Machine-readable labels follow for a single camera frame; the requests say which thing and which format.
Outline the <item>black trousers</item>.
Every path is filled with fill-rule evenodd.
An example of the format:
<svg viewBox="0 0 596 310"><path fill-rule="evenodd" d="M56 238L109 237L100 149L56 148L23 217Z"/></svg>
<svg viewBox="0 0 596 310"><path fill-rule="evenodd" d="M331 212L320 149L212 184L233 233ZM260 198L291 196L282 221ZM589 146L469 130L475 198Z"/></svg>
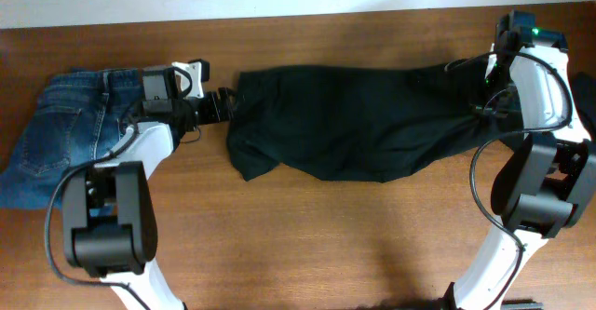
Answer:
<svg viewBox="0 0 596 310"><path fill-rule="evenodd" d="M475 115L486 66L285 66L242 73L227 149L245 180L284 164L323 181L390 182L522 124Z"/></svg>

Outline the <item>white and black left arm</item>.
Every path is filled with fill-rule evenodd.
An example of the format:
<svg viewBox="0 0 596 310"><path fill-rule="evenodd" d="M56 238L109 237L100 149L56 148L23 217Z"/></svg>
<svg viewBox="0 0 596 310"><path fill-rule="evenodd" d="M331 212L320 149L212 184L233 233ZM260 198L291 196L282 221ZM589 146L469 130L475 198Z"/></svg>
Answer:
<svg viewBox="0 0 596 310"><path fill-rule="evenodd" d="M61 281L112 290L128 309L184 309L156 259L158 231L148 180L157 166L204 125L233 118L231 88L206 91L210 64L175 61L136 71L141 97L118 119L122 138L103 157L69 169L50 205L61 205L66 262L88 279L65 275L51 248L53 208L47 208L44 247Z"/></svg>

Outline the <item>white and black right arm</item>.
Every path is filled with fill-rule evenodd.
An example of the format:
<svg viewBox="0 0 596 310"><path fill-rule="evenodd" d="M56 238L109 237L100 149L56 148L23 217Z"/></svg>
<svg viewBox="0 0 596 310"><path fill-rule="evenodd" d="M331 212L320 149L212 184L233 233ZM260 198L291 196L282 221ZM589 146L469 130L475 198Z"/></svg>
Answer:
<svg viewBox="0 0 596 310"><path fill-rule="evenodd" d="M485 53L485 84L514 87L524 140L494 179L492 227L467 271L438 300L440 309L507 309L522 268L563 228L574 226L595 194L595 144L570 88L564 34L513 10L495 26Z"/></svg>

